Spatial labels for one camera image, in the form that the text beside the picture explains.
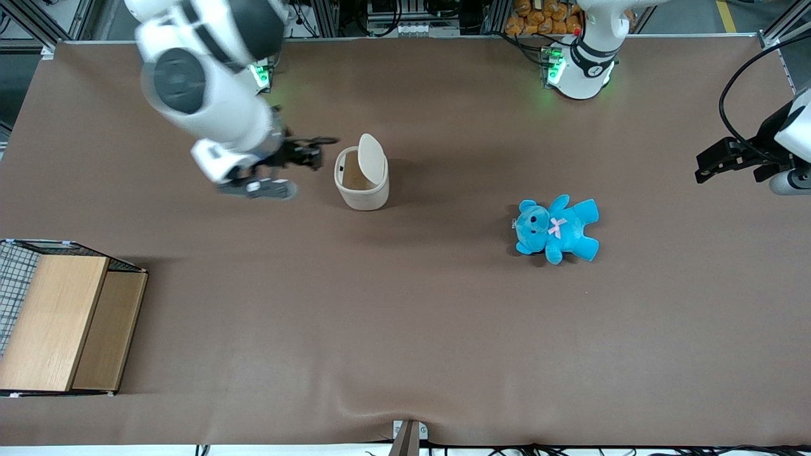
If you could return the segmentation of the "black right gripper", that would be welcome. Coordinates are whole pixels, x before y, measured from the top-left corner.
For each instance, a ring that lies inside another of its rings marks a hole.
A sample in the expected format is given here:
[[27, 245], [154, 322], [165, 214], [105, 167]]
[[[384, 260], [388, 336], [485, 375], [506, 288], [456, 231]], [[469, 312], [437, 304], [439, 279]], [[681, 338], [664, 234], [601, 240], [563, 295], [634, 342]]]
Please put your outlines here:
[[289, 165], [307, 167], [319, 170], [322, 167], [321, 146], [336, 144], [341, 139], [336, 137], [317, 136], [304, 137], [293, 135], [286, 130], [286, 135], [278, 147], [272, 150], [270, 142], [261, 144], [252, 153], [258, 156], [258, 161], [251, 165], [251, 177], [260, 178], [261, 168], [269, 168], [271, 174], [278, 168], [287, 168]]

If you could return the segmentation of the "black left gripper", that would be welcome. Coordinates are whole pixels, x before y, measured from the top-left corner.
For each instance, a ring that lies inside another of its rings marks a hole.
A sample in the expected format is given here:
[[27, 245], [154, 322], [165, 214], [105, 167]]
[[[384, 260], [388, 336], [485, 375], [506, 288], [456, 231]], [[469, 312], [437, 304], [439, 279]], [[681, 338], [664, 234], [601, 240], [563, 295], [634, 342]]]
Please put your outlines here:
[[764, 164], [761, 159], [744, 158], [744, 147], [741, 142], [732, 137], [725, 137], [696, 156], [698, 165], [695, 171], [696, 182], [704, 184], [724, 172], [759, 165], [753, 171], [754, 179], [759, 184], [767, 179], [770, 179], [770, 184], [796, 184], [793, 154], [774, 139], [785, 124], [792, 105], [789, 101], [768, 116], [760, 124], [756, 135], [748, 140], [757, 150], [767, 155], [767, 158], [763, 158]]

